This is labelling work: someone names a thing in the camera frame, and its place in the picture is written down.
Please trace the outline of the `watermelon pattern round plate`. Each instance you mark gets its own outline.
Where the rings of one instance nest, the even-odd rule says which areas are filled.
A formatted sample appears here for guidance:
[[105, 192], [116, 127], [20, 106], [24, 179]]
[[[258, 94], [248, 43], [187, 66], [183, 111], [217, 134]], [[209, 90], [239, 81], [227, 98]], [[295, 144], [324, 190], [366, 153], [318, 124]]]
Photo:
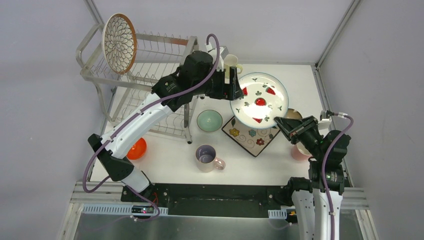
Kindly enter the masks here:
[[284, 117], [289, 96], [284, 85], [273, 75], [252, 72], [239, 78], [243, 96], [230, 102], [237, 120], [254, 129], [275, 127], [275, 117]]

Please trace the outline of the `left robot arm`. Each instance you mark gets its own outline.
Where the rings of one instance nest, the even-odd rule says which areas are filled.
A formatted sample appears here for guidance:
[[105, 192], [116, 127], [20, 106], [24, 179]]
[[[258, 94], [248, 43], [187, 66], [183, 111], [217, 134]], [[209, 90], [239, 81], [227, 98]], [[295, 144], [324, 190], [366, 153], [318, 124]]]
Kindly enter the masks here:
[[114, 182], [122, 182], [140, 202], [152, 198], [152, 183], [128, 160], [130, 148], [153, 126], [194, 96], [205, 95], [216, 100], [238, 100], [244, 94], [238, 80], [238, 69], [218, 70], [219, 59], [204, 51], [189, 54], [175, 72], [162, 77], [145, 100], [109, 132], [93, 133], [88, 143], [94, 151], [90, 161], [98, 159]]

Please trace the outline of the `floral petal brown-rim plate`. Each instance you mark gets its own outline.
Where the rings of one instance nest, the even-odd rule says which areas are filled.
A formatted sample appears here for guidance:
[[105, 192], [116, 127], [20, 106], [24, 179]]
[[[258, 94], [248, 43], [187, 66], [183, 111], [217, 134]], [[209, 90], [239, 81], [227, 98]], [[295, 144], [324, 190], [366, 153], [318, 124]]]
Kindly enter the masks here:
[[120, 75], [133, 66], [137, 55], [137, 38], [130, 19], [122, 14], [112, 15], [103, 27], [101, 47], [109, 68]]

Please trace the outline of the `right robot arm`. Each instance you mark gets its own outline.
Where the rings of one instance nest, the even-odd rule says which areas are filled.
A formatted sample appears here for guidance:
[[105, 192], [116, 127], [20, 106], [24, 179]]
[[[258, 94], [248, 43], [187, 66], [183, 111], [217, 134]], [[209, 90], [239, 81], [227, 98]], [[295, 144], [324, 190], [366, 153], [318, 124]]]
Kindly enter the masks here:
[[346, 132], [354, 120], [343, 113], [325, 111], [326, 117], [349, 120], [348, 126], [331, 130], [326, 136], [319, 132], [314, 116], [302, 119], [275, 117], [281, 133], [293, 145], [301, 143], [310, 153], [308, 178], [291, 177], [273, 196], [281, 206], [294, 207], [302, 240], [338, 240], [340, 208], [345, 191], [342, 160], [351, 137]]

